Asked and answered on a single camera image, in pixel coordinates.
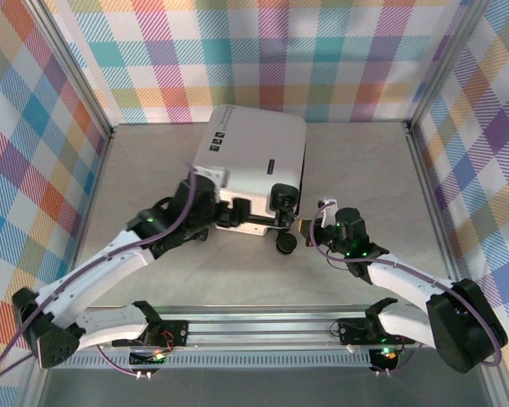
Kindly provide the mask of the aluminium table side rail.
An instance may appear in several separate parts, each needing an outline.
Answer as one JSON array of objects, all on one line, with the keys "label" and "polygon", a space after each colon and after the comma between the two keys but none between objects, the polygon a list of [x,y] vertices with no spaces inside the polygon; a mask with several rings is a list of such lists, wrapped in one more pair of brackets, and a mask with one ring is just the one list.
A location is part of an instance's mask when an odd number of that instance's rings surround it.
[{"label": "aluminium table side rail", "polygon": [[92,214],[94,211],[94,207],[96,205],[98,199],[99,188],[102,183],[102,179],[107,167],[107,163],[109,161],[109,156],[111,149],[113,147],[114,140],[116,138],[116,133],[119,129],[119,126],[114,126],[110,129],[110,133],[107,134],[105,143],[103,145],[102,156],[98,164],[98,171],[94,177],[94,181],[92,184],[91,193],[89,195],[89,199],[87,201],[86,213],[84,215],[83,221],[81,223],[79,233],[76,239],[75,251],[73,252],[73,256],[70,259],[67,269],[64,272],[59,272],[58,283],[61,284],[64,282],[65,278],[74,270],[74,268],[81,262],[81,254],[85,245],[85,241],[87,239],[88,230],[90,228],[90,223],[92,220]]},{"label": "aluminium table side rail", "polygon": [[445,273],[449,279],[460,281],[463,278],[463,275],[461,274],[458,264],[456,263],[455,255],[451,249],[450,241],[446,235],[445,223],[443,221],[437,199],[432,189],[432,183],[428,175],[428,168],[422,158],[422,152],[418,142],[417,134],[411,127],[411,123],[409,121],[403,121],[401,124],[405,133],[405,138],[410,151],[411,159],[417,173],[417,178],[420,183],[422,195],[427,206],[428,216],[433,228],[435,240],[439,248],[439,254],[443,260]]}]

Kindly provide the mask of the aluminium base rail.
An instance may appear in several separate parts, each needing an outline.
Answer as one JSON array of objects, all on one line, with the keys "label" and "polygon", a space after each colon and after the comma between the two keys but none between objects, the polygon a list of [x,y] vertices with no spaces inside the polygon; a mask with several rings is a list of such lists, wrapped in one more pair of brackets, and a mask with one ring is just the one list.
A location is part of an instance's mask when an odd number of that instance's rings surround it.
[{"label": "aluminium base rail", "polygon": [[327,343],[343,345],[329,330],[340,318],[361,318],[365,311],[269,309],[245,312],[213,310],[209,313],[160,313],[147,304],[85,311],[90,348],[111,343],[115,347],[149,348],[314,348]]}]

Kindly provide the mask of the aluminium front frame leg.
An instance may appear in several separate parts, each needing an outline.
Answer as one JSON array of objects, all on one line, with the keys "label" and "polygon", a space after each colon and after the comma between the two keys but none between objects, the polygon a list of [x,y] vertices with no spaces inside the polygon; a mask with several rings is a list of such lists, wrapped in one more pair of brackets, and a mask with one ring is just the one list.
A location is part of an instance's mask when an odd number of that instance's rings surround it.
[{"label": "aluminium front frame leg", "polygon": [[38,407],[47,375],[48,371],[43,370],[34,358],[25,362],[14,407]]},{"label": "aluminium front frame leg", "polygon": [[482,365],[480,370],[492,407],[509,407],[509,373],[503,361],[496,367]]}]

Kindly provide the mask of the white hard-shell suitcase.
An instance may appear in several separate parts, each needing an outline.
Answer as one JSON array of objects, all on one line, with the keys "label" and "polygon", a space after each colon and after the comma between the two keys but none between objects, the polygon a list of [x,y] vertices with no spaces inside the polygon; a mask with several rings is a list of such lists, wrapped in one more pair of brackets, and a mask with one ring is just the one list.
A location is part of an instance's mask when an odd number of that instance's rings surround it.
[{"label": "white hard-shell suitcase", "polygon": [[299,213],[306,134],[297,115],[223,104],[214,108],[193,161],[224,175],[221,201],[250,201],[249,217],[233,230],[256,236],[276,231],[280,254],[297,246],[290,229]]}]

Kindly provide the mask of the aluminium frame post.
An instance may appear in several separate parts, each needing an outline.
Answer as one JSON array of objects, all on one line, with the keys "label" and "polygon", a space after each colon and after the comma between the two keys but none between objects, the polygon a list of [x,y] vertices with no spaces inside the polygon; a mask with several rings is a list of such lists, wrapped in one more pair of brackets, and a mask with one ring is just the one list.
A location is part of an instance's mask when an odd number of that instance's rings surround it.
[{"label": "aluminium frame post", "polygon": [[23,0],[31,16],[36,21],[38,29],[42,32],[53,55],[59,61],[68,79],[77,91],[81,101],[86,105],[91,118],[97,123],[98,129],[111,140],[114,138],[115,127],[104,113],[103,108],[93,92],[87,78],[84,76],[80,65],[71,52],[67,41],[64,39],[59,26],[49,11],[44,0]]},{"label": "aluminium frame post", "polygon": [[472,35],[490,0],[459,0],[447,30],[433,53],[425,78],[412,102],[410,118],[404,121],[406,133],[412,135],[430,110],[434,99],[451,73],[467,40]]}]

